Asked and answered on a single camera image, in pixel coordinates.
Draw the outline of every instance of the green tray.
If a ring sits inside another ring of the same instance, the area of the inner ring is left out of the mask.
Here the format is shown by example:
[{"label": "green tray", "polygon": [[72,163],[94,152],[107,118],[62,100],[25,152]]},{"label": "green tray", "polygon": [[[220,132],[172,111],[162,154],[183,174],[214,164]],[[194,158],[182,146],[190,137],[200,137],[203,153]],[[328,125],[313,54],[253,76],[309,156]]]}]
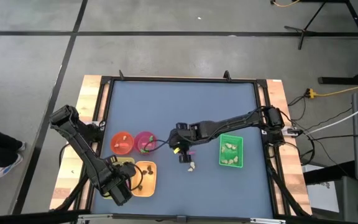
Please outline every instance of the green tray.
[{"label": "green tray", "polygon": [[[226,143],[232,145],[232,149],[230,149],[226,145]],[[219,145],[219,165],[241,168],[242,159],[243,159],[242,154],[243,154],[242,137],[221,134],[221,143]]]}]

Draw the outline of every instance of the wooden table frame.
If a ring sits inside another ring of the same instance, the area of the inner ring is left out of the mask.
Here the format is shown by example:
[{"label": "wooden table frame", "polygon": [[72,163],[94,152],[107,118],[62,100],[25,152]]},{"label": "wooden table frame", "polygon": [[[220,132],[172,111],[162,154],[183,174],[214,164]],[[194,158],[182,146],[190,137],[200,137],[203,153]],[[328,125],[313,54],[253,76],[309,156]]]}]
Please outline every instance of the wooden table frame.
[{"label": "wooden table frame", "polygon": [[[147,77],[150,79],[161,79],[170,77]],[[194,80],[204,80],[202,78],[189,78]],[[109,104],[110,99],[108,96],[111,90],[110,88],[111,77],[103,77],[101,75],[85,75],[78,97],[76,108],[80,115],[82,122],[90,122],[92,120],[101,121],[102,118],[107,117],[107,111],[105,111],[106,102]],[[287,100],[285,98],[283,83],[281,80],[250,80],[256,83],[259,92],[259,100],[261,105],[265,105],[265,102],[280,108],[285,114],[289,115]],[[291,122],[285,120],[286,126],[290,126]],[[286,142],[296,144],[295,140],[291,137],[285,137]],[[101,148],[94,144],[93,148],[97,151],[97,148]],[[273,155],[273,149],[269,149],[270,155]],[[303,178],[301,164],[299,160],[298,151],[295,147],[285,144],[280,146],[278,156],[272,158],[272,163],[278,174],[284,178],[285,184],[288,190],[291,192],[295,200],[301,205],[302,209],[311,214],[311,207],[309,203],[308,193]],[[62,164],[58,173],[55,190],[53,191],[50,208],[58,207],[64,199],[70,194],[75,185],[78,183],[82,169],[82,161],[76,154],[76,152],[68,146],[65,149],[62,157]],[[93,194],[93,188],[89,189],[89,183],[84,187],[80,202],[77,200],[71,208],[79,209],[90,207],[91,201],[88,200],[90,195]],[[282,194],[277,185],[272,187],[273,198],[276,204],[273,205],[273,210],[276,214],[294,215],[292,209],[288,206],[285,200],[283,200]]]}]

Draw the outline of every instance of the yellow cable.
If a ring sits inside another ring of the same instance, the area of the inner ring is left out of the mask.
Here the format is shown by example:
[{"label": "yellow cable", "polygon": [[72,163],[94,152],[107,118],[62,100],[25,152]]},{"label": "yellow cable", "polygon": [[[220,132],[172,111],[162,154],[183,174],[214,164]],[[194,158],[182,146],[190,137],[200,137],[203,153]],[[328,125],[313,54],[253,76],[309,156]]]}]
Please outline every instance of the yellow cable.
[{"label": "yellow cable", "polygon": [[354,87],[354,88],[349,88],[349,89],[346,89],[346,90],[341,90],[341,91],[336,91],[336,92],[333,92],[333,93],[326,93],[326,94],[318,94],[316,92],[313,92],[313,96],[331,96],[331,95],[335,95],[335,94],[339,94],[339,93],[344,93],[346,91],[351,91],[351,90],[356,90],[358,89],[358,86],[357,87]]},{"label": "yellow cable", "polygon": [[276,6],[278,7],[288,7],[288,6],[292,6],[293,4],[295,3],[298,3],[299,1],[301,0],[296,0],[295,2],[291,3],[291,4],[287,4],[287,5],[280,5],[280,4],[277,4],[275,1],[273,2],[273,4],[275,4]]}]

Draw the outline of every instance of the orange plate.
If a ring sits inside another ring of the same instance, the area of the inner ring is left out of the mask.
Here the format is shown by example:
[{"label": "orange plate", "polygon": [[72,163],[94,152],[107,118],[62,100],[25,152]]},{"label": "orange plate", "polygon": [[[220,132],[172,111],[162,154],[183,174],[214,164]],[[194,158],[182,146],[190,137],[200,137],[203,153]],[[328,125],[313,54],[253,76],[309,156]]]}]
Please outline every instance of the orange plate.
[{"label": "orange plate", "polygon": [[[149,197],[154,194],[155,183],[157,181],[157,165],[152,161],[139,161],[136,165],[143,171],[146,170],[147,174],[143,175],[143,181],[141,183],[142,190],[135,189],[132,191],[132,194],[138,197]],[[151,166],[153,174],[149,174],[147,167]],[[142,174],[139,173],[139,170],[136,169],[136,174],[131,180],[131,188],[136,187],[139,184]]]},{"label": "orange plate", "polygon": [[121,131],[112,137],[110,142],[110,148],[113,151],[113,153],[117,155],[124,155],[127,154],[132,150],[134,146],[134,138],[129,134],[128,132]]}]

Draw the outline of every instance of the black metal frame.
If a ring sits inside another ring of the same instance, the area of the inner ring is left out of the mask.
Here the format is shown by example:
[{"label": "black metal frame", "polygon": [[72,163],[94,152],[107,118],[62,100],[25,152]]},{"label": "black metal frame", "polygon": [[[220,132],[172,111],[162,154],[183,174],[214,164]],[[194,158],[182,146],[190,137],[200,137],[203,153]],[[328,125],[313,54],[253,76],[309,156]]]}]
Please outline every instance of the black metal frame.
[{"label": "black metal frame", "polygon": [[[115,76],[115,77],[109,77],[109,76],[103,76],[101,78],[101,83],[100,83],[100,87],[99,87],[99,92],[98,92],[98,97],[97,97],[97,102],[96,102],[96,107],[95,107],[95,111],[94,111],[94,115],[93,115],[93,119],[96,119],[98,117],[99,114],[99,110],[100,110],[100,105],[101,105],[101,99],[102,99],[102,94],[103,94],[103,89],[105,85],[109,85],[109,89],[108,89],[108,95],[107,95],[107,100],[106,100],[106,104],[104,106],[104,114],[103,114],[103,118],[102,121],[107,120],[108,116],[109,116],[109,109],[110,109],[110,104],[111,104],[111,98],[112,98],[112,91],[114,88],[114,82],[115,81],[133,81],[133,82],[195,82],[195,83],[251,83],[253,84],[254,87],[254,94],[255,94],[255,104],[257,105],[257,107],[261,106],[260,103],[260,95],[259,95],[259,86],[262,87],[263,89],[263,93],[264,93],[264,98],[265,98],[265,105],[266,106],[270,106],[270,98],[269,98],[269,92],[267,89],[267,82],[266,80],[250,80],[250,79],[232,79],[230,77],[230,74],[228,71],[224,72],[224,76],[223,78],[175,78],[175,77],[125,77],[121,71],[119,71],[119,76]],[[265,135],[261,134],[261,141],[264,147],[264,156],[265,157],[270,157],[269,155],[269,146],[267,145],[267,139],[265,138]],[[102,144],[98,144],[96,153],[97,155],[100,155],[101,153],[101,146]],[[283,174],[283,169],[281,166],[281,160],[280,160],[280,153],[278,152],[278,148],[275,149],[275,160],[277,163],[277,172],[280,176],[280,178],[283,180],[284,182],[284,174]],[[275,188],[274,188],[274,183],[272,178],[270,178],[269,174],[267,173],[267,177],[268,177],[268,186],[269,186],[269,195],[270,195],[270,201],[272,203],[272,213],[273,215],[278,215],[278,207],[277,207],[277,199],[275,196]],[[88,197],[86,199],[86,210],[90,210],[91,206],[92,206],[92,201],[93,201],[93,196],[94,196],[94,188],[90,187],[88,189]],[[288,204],[288,202],[285,200],[284,196],[282,195],[282,199],[283,199],[283,204],[284,204],[284,208],[285,208],[285,214],[286,215],[291,215],[291,211],[290,211],[290,206]],[[81,200],[81,195],[77,196],[76,200],[75,200],[75,205],[77,205],[76,207],[74,207],[74,209],[79,209],[79,204],[80,204],[80,200]],[[125,218],[125,219],[152,219],[152,220],[158,220],[158,221],[162,221],[162,220],[176,220],[176,221],[180,221],[182,219],[185,219],[187,221],[189,220],[204,220],[204,221],[208,221],[208,220],[215,220],[215,221],[236,221],[236,222],[249,222],[249,218],[233,218],[233,217],[184,217],[184,216],[175,216],[175,215],[138,215],[138,214],[114,214],[113,217],[117,217],[117,218]]]},{"label": "black metal frame", "polygon": [[[324,0],[302,0],[302,2],[323,2]],[[346,3],[352,17],[358,27],[358,16],[354,11],[349,0],[328,0],[328,2]],[[301,33],[297,32],[198,32],[198,31],[107,31],[107,32],[88,32],[80,31],[80,25],[85,13],[88,0],[82,0],[78,16],[72,31],[31,31],[31,30],[0,30],[0,36],[69,36],[67,49],[63,56],[62,66],[59,70],[55,86],[52,89],[52,94],[47,104],[47,108],[41,120],[39,130],[33,143],[34,150],[30,155],[30,162],[26,170],[24,180],[22,181],[21,188],[16,200],[12,205],[12,214],[20,214],[24,206],[25,198],[29,191],[30,183],[32,181],[35,168],[40,156],[42,146],[48,130],[48,118],[52,114],[57,101],[57,97],[63,83],[65,72],[71,57],[75,40],[78,36],[236,36],[236,37],[301,37]],[[307,32],[303,34],[304,37],[358,37],[358,32]],[[320,77],[319,82],[322,84],[353,84],[358,85],[358,75],[354,78],[333,78],[333,77]]]}]

